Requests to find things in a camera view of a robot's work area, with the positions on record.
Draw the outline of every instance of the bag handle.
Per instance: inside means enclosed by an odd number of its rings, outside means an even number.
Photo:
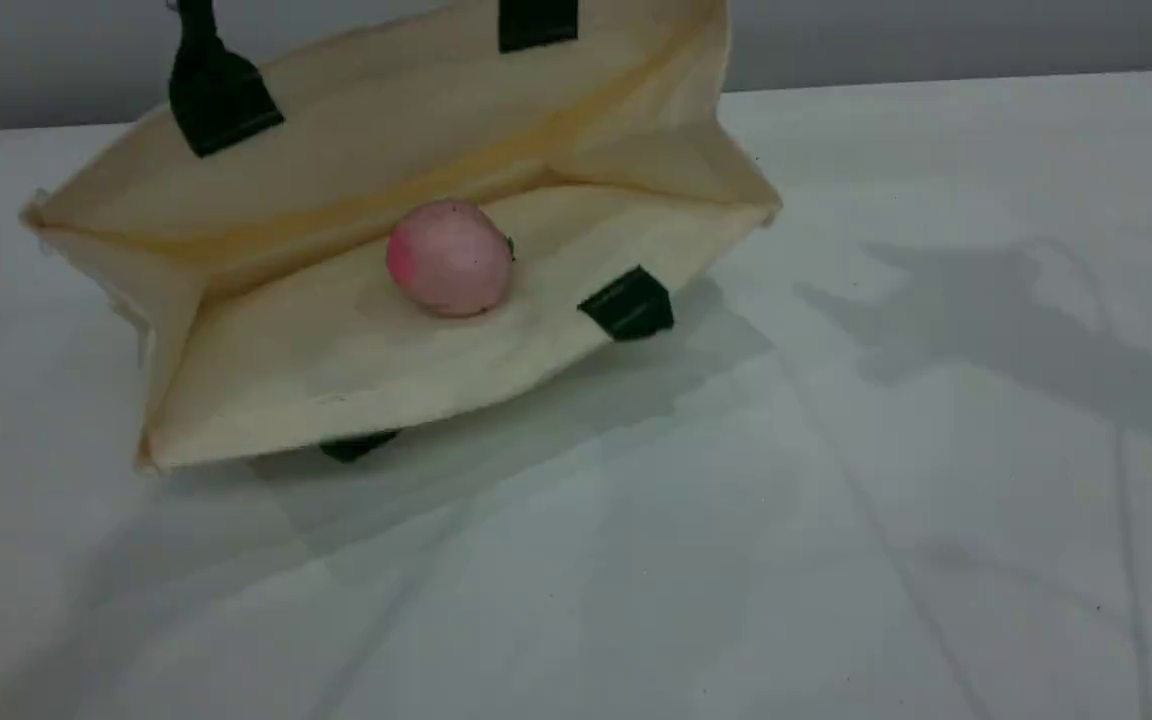
[[[576,40],[579,0],[498,0],[500,54]],[[260,70],[225,47],[212,0],[166,0],[180,16],[172,67],[172,114],[198,158],[283,123]]]

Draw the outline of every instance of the white table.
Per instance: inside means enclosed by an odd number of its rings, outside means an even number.
[[[776,227],[351,468],[129,469],[0,132],[0,720],[1152,719],[1152,74],[734,94]]]

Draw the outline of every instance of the canvas bag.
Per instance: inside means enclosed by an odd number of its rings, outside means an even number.
[[[247,76],[212,61],[210,0],[179,5],[170,106],[22,213],[146,333],[142,469],[516,396],[670,327],[668,296],[780,209],[718,123],[725,0],[453,1]],[[439,197],[515,242],[479,318],[385,272],[389,228]]]

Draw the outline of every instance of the pink fruit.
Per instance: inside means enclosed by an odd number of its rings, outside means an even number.
[[[403,295],[433,313],[463,318],[505,300],[513,253],[471,202],[435,200],[399,220],[385,265]]]

